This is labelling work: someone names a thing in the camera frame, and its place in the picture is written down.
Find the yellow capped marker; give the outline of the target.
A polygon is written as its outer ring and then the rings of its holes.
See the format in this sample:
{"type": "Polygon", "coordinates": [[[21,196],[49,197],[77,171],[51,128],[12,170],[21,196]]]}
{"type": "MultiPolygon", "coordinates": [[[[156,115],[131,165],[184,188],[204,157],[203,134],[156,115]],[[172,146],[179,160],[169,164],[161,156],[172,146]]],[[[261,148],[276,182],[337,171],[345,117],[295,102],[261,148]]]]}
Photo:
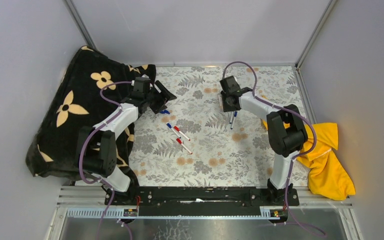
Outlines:
{"type": "Polygon", "coordinates": [[[221,99],[221,95],[220,94],[217,95],[217,99],[218,99],[218,102],[219,102],[219,106],[222,107],[222,99],[221,99]]]}

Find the red capped marker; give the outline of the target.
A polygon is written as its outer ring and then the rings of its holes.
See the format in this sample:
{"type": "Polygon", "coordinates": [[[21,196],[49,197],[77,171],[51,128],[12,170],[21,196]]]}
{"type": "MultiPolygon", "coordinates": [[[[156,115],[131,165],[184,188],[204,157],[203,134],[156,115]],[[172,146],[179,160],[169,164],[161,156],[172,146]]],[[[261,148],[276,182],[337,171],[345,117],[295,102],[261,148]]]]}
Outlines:
{"type": "Polygon", "coordinates": [[[190,139],[188,136],[186,136],[186,134],[183,133],[177,126],[174,126],[173,128],[174,128],[180,135],[182,135],[187,141],[191,141],[191,139],[190,139]]]}
{"type": "Polygon", "coordinates": [[[184,144],[184,142],[180,139],[177,138],[176,141],[190,154],[192,155],[193,152],[184,144]]]}

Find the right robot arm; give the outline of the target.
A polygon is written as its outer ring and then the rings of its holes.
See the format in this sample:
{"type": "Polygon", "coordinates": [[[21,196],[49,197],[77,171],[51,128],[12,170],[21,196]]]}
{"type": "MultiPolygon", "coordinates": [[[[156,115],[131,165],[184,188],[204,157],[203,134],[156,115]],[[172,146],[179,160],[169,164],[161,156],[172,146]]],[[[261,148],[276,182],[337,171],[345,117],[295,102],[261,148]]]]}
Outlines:
{"type": "Polygon", "coordinates": [[[292,157],[299,154],[308,134],[303,116],[295,104],[278,106],[253,95],[249,87],[241,88],[234,76],[219,81],[222,91],[221,104],[224,112],[244,110],[266,122],[268,141],[275,152],[273,172],[269,178],[267,201],[273,206],[281,205],[287,194],[287,178],[291,169],[292,157]]]}

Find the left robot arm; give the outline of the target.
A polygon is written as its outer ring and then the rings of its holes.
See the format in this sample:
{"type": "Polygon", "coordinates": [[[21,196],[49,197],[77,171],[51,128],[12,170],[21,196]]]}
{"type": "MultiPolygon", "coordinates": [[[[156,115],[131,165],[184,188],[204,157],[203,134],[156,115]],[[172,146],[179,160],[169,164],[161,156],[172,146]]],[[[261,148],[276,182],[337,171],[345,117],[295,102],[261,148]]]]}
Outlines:
{"type": "Polygon", "coordinates": [[[114,112],[92,127],[80,129],[76,156],[80,178],[86,184],[100,182],[116,191],[116,199],[124,206],[132,204],[135,192],[131,178],[117,167],[117,138],[147,110],[155,114],[167,108],[169,101],[177,99],[160,81],[137,77],[122,100],[100,96],[116,106],[114,112]]]}

